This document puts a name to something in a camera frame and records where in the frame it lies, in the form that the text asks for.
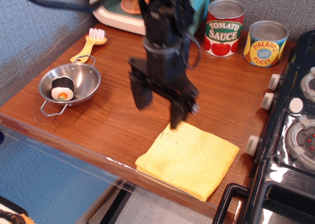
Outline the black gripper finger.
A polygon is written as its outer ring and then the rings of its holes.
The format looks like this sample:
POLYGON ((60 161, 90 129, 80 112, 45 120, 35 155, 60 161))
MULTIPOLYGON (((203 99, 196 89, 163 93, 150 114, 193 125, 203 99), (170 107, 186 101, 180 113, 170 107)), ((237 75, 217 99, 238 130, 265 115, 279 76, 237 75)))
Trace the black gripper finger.
POLYGON ((138 110, 142 110, 149 106, 153 99, 152 90, 145 85, 131 79, 131 90, 135 105, 138 110))
POLYGON ((184 121, 190 109, 182 103, 172 102, 170 108, 170 127, 171 129, 176 129, 178 124, 184 121))

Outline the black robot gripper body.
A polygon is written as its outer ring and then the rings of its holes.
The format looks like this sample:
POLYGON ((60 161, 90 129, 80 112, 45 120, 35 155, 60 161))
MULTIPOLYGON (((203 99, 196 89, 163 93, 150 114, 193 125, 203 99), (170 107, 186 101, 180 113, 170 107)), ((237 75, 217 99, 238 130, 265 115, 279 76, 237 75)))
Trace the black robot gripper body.
POLYGON ((170 47, 163 47, 144 40, 143 45, 146 59, 128 59, 130 79, 135 79, 171 103, 185 104, 190 113, 195 114, 198 111, 195 101, 198 90, 186 76, 190 41, 179 41, 170 47))

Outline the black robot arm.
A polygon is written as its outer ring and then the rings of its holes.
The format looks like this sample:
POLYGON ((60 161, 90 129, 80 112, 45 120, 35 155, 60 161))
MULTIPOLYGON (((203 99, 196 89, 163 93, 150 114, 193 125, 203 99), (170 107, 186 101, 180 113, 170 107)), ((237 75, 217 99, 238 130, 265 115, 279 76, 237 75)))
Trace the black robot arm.
POLYGON ((170 127, 175 129, 198 110, 198 89, 189 81, 189 48, 199 43, 189 27, 194 9, 189 0, 138 0, 145 24, 147 58, 131 57, 129 78, 136 107, 147 107, 157 93, 171 103, 170 127))

